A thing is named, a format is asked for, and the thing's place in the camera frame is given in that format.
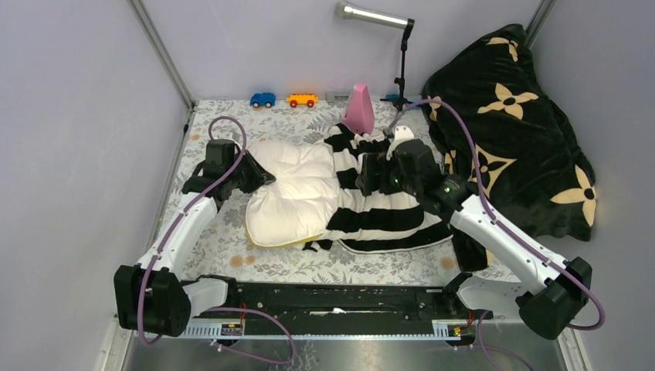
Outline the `silver flashlight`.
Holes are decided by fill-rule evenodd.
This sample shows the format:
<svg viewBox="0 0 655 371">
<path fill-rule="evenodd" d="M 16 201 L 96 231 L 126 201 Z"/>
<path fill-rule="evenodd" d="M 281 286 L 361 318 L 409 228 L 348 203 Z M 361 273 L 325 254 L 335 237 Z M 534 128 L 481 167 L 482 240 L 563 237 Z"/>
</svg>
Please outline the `silver flashlight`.
<svg viewBox="0 0 655 371">
<path fill-rule="evenodd" d="M 401 29 L 403 31 L 400 42 L 400 76 L 394 79 L 394 84 L 398 86 L 400 97 L 405 97 L 406 90 L 406 52 L 408 49 L 409 38 L 412 35 L 416 20 L 412 18 L 400 18 L 395 15 L 383 12 L 364 9 L 347 1 L 339 1 L 335 6 L 335 14 L 341 19 L 358 20 L 381 26 Z"/>
</svg>

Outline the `pink metronome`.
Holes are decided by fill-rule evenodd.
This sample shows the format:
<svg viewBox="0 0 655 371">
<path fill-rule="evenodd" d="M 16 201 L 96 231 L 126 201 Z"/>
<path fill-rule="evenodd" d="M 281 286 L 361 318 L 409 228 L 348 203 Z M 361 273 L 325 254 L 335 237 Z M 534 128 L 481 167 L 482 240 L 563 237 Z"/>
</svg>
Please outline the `pink metronome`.
<svg viewBox="0 0 655 371">
<path fill-rule="evenodd" d="M 356 134 L 371 134 L 375 128 L 372 100 L 365 83 L 354 85 L 349 94 L 341 123 Z"/>
</svg>

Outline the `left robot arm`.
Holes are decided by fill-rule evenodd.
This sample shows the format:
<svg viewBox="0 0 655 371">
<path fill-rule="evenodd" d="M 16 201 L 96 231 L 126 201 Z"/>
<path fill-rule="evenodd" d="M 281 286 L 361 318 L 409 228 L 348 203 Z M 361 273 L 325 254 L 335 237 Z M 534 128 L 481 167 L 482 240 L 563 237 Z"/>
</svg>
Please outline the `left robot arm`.
<svg viewBox="0 0 655 371">
<path fill-rule="evenodd" d="M 234 190 L 251 193 L 275 177 L 237 143 L 212 139 L 205 159 L 182 186 L 179 208 L 164 232 L 132 266 L 114 274 L 117 318 L 121 328 L 139 336 L 180 336 L 189 320 L 209 309 L 228 318 L 239 310 L 236 280 L 203 274 L 184 281 L 182 271 L 205 228 Z"/>
</svg>

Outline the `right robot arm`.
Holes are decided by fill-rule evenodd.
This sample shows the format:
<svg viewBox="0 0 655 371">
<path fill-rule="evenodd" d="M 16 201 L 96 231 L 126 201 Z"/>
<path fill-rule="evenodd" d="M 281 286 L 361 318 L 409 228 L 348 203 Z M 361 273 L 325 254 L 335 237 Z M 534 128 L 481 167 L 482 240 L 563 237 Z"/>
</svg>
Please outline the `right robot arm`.
<svg viewBox="0 0 655 371">
<path fill-rule="evenodd" d="M 501 215 L 484 193 L 458 175 L 445 175 L 418 139 L 392 143 L 386 153 L 361 155 L 356 182 L 367 196 L 404 192 L 420 207 L 490 251 L 518 278 L 517 283 L 468 276 L 443 297 L 444 311 L 462 318 L 473 310 L 489 310 L 519 317 L 537 335 L 556 339 L 592 302 L 599 319 L 606 319 L 591 291 L 592 267 L 581 257 L 565 259 L 532 239 Z"/>
</svg>

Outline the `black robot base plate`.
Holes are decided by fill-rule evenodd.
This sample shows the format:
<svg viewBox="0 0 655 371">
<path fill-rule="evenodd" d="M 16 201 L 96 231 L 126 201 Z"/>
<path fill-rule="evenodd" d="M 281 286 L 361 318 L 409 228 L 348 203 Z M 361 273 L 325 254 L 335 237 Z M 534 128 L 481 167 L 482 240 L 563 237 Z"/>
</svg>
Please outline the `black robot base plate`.
<svg viewBox="0 0 655 371">
<path fill-rule="evenodd" d="M 234 321 L 250 337 L 282 335 L 280 322 L 295 339 L 458 339 L 481 313 L 441 287 L 243 282 L 200 316 Z"/>
</svg>

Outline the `black white striped pillow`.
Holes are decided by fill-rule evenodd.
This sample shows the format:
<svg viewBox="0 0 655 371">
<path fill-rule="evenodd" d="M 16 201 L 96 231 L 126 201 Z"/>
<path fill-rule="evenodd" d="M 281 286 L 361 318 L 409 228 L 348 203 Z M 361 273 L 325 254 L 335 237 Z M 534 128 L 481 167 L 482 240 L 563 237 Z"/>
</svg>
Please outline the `black white striped pillow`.
<svg viewBox="0 0 655 371">
<path fill-rule="evenodd" d="M 356 186 L 361 172 L 358 157 L 385 152 L 389 141 L 384 137 L 359 135 L 339 123 L 323 142 L 334 159 L 338 206 L 327 221 L 325 233 L 305 243 L 303 250 L 330 250 L 333 243 L 339 243 L 354 253 L 383 254 L 432 247 L 453 238 L 447 223 L 424 212 L 413 196 L 378 191 L 365 196 Z"/>
</svg>

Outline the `white yellow pillow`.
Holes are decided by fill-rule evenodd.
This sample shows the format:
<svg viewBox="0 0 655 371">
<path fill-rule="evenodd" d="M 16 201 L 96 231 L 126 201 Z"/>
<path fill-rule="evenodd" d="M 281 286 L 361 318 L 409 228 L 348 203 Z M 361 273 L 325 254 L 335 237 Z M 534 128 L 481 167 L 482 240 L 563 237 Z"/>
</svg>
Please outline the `white yellow pillow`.
<svg viewBox="0 0 655 371">
<path fill-rule="evenodd" d="M 258 247 L 287 247 L 326 233 L 338 208 L 339 181 L 329 145 L 261 141 L 249 153 L 276 179 L 249 198 L 246 235 Z"/>
</svg>

